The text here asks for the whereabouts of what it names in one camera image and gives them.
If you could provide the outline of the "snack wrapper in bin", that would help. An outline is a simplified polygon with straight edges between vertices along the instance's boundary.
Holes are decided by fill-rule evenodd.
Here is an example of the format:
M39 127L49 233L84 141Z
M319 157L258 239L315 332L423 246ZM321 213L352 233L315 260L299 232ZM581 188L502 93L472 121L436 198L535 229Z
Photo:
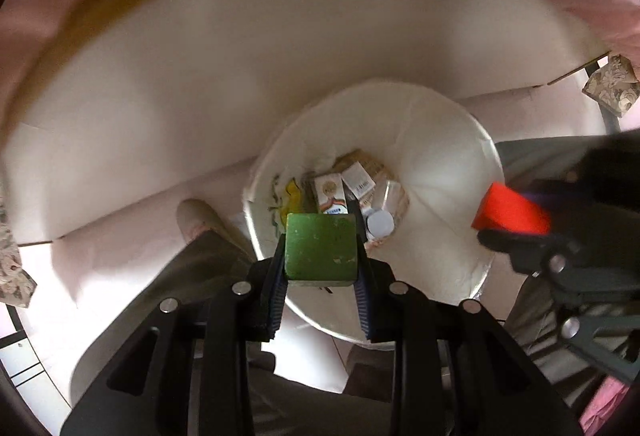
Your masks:
M399 182L399 178L389 168L387 168L380 160L378 160L377 158L372 156L372 154L370 154L368 152L365 152L365 151L363 151L361 149L357 149L355 151L343 154L342 156L337 158L335 160L333 166L332 166L332 170L335 173L341 175L341 172L343 170L346 170L346 168L349 167L349 165L352 165L353 162L360 162L361 163L361 165L364 167L364 169L374 179L375 185L378 182L382 182L385 179L393 179L393 180L397 180ZM352 200L355 200L358 203L358 206L359 206L359 209L360 209L360 215L361 215L361 219L362 219L362 224L363 224L363 231L364 231L364 235L366 236L366 247L367 248L377 248L378 246L381 246L392 234L390 236L388 236L387 238L382 239L382 240L370 241L369 238L368 238L367 230L366 230L366 224L364 223L364 219L367 217L367 214L369 214L370 211L372 211L371 201L372 201L373 191L368 196L363 198L362 200L357 200L354 197L354 195L348 190L348 188L346 187L345 184L344 184L344 187L345 187L346 192L349 195L349 197ZM408 196L408 193L407 193L407 201L408 201L408 208L409 208L409 196ZM400 225L402 219L404 218L404 216L401 216L400 219L395 219L395 231L399 227L399 225Z

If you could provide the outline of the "clear plastic cup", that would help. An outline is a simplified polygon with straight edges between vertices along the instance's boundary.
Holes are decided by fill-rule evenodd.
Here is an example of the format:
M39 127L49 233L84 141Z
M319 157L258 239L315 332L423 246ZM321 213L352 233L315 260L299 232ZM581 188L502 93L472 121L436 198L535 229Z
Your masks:
M378 182L373 190L371 208L372 210L389 211L394 219L400 219L406 214L408 208L407 193L404 187L393 179Z

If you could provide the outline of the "white milk carton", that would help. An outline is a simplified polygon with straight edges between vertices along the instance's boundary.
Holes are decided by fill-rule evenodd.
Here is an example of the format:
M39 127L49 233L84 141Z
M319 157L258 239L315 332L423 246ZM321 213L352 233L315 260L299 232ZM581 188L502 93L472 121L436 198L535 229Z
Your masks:
M374 179L360 162L353 162L341 172L341 176L344 184L357 200L362 200L375 188Z

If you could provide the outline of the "white trash bin with bag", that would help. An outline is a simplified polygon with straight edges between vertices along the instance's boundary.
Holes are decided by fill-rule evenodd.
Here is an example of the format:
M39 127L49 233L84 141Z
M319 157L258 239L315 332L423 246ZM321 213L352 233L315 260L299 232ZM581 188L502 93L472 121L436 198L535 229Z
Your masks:
M503 170L472 114L433 89L392 81L306 108L265 148L244 189L256 254L273 254L288 213L316 209L316 176L340 173L375 182L362 204L371 257L432 300L480 296L492 255L472 223Z

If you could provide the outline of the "green wooden cube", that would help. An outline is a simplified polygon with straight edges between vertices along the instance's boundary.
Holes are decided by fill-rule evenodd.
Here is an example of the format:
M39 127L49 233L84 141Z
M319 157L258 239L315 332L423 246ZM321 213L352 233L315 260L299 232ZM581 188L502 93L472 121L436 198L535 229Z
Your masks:
M301 286L351 286L358 274L354 216L289 214L284 272Z

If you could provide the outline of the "white pill bottle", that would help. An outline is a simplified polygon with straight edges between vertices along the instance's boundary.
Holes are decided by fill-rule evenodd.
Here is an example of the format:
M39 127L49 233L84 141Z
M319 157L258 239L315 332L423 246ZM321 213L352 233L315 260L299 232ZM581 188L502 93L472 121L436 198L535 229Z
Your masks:
M395 219L389 211L372 210L364 223L370 241L385 239L395 231Z

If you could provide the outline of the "floral bed skirt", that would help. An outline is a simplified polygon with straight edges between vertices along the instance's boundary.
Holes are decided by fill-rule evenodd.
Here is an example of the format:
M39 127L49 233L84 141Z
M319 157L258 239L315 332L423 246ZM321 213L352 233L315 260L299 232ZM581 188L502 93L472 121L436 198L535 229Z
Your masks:
M590 75L582 92L622 118L639 100L639 81L627 58L609 56L608 63Z

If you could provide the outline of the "red wooden block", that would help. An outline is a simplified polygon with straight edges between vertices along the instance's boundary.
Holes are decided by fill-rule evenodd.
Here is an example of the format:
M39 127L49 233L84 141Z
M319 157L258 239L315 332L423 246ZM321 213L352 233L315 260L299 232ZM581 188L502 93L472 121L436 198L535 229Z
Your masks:
M551 217L540 205L493 182L480 202L472 228L544 236L551 231Z

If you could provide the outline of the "pink quilted jacket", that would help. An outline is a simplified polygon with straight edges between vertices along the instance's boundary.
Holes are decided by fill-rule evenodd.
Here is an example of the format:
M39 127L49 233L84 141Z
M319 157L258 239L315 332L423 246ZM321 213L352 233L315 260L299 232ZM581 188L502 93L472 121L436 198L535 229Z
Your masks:
M602 428L629 392L629 386L617 378L607 376L597 393L590 400L580 417L580 425L586 436L592 436Z

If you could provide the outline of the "small white red box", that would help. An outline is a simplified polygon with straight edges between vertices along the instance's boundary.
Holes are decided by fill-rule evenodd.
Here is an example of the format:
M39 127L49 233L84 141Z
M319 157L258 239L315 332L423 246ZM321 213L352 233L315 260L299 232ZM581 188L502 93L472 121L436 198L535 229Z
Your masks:
M325 174L314 178L314 194L320 214L341 215L348 213L340 174Z

